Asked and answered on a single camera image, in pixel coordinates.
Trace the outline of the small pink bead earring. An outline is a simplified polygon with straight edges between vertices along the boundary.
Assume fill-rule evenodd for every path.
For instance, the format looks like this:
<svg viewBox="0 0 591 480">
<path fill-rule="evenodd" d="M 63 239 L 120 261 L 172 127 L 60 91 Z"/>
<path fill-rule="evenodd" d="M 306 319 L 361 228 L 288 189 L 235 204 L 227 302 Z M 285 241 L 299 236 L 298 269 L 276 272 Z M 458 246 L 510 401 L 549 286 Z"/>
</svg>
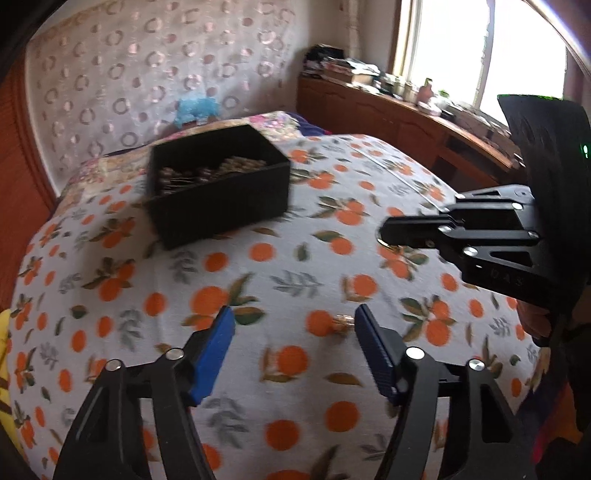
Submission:
<svg viewBox="0 0 591 480">
<path fill-rule="evenodd" d="M 332 318 L 332 330 L 339 335 L 346 336 L 355 327 L 353 316 L 346 314 L 335 315 Z"/>
</svg>

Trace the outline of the black jewelry box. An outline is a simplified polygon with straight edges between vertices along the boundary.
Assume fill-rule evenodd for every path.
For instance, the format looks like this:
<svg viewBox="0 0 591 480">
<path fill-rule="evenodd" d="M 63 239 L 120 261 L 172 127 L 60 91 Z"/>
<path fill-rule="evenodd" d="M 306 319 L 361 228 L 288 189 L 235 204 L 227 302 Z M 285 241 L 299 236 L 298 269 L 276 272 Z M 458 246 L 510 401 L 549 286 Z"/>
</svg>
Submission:
<svg viewBox="0 0 591 480">
<path fill-rule="evenodd" d="M 234 155 L 197 172 L 160 169 L 161 198 L 145 194 L 145 208 L 163 247 L 172 250 L 286 213 L 291 163 L 276 152 L 279 167 Z"/>
</svg>

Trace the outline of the long wooden sideboard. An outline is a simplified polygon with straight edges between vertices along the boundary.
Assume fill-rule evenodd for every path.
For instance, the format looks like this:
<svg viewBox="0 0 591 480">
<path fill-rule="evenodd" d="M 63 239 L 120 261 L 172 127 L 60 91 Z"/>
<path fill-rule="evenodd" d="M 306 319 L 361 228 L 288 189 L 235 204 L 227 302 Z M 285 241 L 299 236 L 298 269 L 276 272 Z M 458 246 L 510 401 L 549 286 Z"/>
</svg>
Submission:
<svg viewBox="0 0 591 480">
<path fill-rule="evenodd" d="M 525 182 L 523 170 L 483 140 L 386 95 L 301 76 L 297 113 L 334 134 L 384 140 L 460 192 Z"/>
</svg>

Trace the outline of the orange print bed sheet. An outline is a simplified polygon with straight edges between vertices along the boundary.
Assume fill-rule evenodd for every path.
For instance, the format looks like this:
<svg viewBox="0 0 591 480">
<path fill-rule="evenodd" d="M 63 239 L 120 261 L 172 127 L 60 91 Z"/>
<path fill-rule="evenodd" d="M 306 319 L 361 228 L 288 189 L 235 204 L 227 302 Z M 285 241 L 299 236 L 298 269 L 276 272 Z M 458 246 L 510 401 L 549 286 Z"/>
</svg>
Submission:
<svg viewBox="0 0 591 480">
<path fill-rule="evenodd" d="M 52 477 L 105 362 L 150 362 L 222 306 L 236 329 L 211 397 L 193 411 L 220 479 L 370 479 L 396 424 L 355 334 L 367 304 L 409 343 L 450 363 L 481 359 L 512 408 L 548 357 L 514 299 L 470 285 L 434 251 L 377 242 L 389 216 L 429 214 L 454 191 L 366 135 L 280 143 L 290 207 L 276 220 L 163 250 L 143 206 L 145 151 L 122 177 L 79 191 L 32 237 L 12 300 L 10 397 L 25 460 Z"/>
</svg>

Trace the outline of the pink ceramic vase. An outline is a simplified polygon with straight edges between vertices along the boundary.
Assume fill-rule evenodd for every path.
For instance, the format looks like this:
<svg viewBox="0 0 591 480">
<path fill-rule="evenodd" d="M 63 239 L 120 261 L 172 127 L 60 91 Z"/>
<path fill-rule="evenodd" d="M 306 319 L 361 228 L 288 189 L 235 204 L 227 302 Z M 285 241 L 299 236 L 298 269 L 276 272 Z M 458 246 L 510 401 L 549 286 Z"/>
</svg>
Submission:
<svg viewBox="0 0 591 480">
<path fill-rule="evenodd" d="M 432 98 L 435 96 L 433 91 L 433 80 L 426 78 L 424 84 L 419 88 L 416 98 L 416 104 L 421 103 L 428 105 Z"/>
</svg>

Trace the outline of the bright window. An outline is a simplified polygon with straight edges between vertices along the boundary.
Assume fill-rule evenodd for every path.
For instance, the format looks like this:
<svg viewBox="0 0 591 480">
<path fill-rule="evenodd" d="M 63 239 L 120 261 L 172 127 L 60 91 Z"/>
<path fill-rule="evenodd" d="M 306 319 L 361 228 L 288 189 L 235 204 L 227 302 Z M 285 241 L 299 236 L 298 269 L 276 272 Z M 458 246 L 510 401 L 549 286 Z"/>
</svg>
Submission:
<svg viewBox="0 0 591 480">
<path fill-rule="evenodd" d="M 525 1 L 416 1 L 403 76 L 505 122 L 505 94 L 561 98 L 567 48 Z"/>
</svg>

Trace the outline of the stack of folded clothes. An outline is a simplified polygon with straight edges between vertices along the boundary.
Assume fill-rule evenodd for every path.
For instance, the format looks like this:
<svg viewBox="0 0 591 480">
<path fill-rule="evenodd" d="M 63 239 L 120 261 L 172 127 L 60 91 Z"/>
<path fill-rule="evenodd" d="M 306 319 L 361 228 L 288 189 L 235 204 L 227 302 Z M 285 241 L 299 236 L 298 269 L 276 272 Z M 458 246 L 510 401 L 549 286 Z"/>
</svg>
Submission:
<svg viewBox="0 0 591 480">
<path fill-rule="evenodd" d="M 304 55 L 302 77 L 345 84 L 372 85 L 381 75 L 374 64 L 345 57 L 345 51 L 331 45 L 317 44 Z"/>
</svg>

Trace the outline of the yellow plush toy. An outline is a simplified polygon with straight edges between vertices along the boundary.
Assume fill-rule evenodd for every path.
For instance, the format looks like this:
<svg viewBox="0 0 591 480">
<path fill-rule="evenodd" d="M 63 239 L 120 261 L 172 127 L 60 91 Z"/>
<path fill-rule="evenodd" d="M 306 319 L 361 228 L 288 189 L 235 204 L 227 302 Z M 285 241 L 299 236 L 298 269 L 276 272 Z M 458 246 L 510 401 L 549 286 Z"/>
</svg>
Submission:
<svg viewBox="0 0 591 480">
<path fill-rule="evenodd" d="M 0 354 L 1 354 L 1 385 L 0 385 L 0 396 L 1 396 L 1 412 L 0 420 L 3 429 L 8 435 L 9 439 L 22 454 L 23 449 L 19 441 L 18 429 L 15 426 L 11 401 L 9 394 L 10 375 L 7 367 L 7 355 L 10 351 L 11 345 L 9 340 L 9 323 L 10 323 L 10 311 L 8 309 L 3 310 L 0 315 Z"/>
</svg>

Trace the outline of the circle pattern sheer curtain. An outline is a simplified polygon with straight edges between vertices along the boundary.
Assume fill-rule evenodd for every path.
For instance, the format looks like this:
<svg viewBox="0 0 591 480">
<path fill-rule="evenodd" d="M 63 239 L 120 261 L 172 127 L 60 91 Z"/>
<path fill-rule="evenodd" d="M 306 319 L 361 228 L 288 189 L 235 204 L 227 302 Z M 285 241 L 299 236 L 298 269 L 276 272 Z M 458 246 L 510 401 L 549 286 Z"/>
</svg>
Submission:
<svg viewBox="0 0 591 480">
<path fill-rule="evenodd" d="M 222 118 L 283 107 L 290 1 L 68 1 L 27 46 L 29 118 L 51 186 L 168 134 L 184 99 Z"/>
</svg>

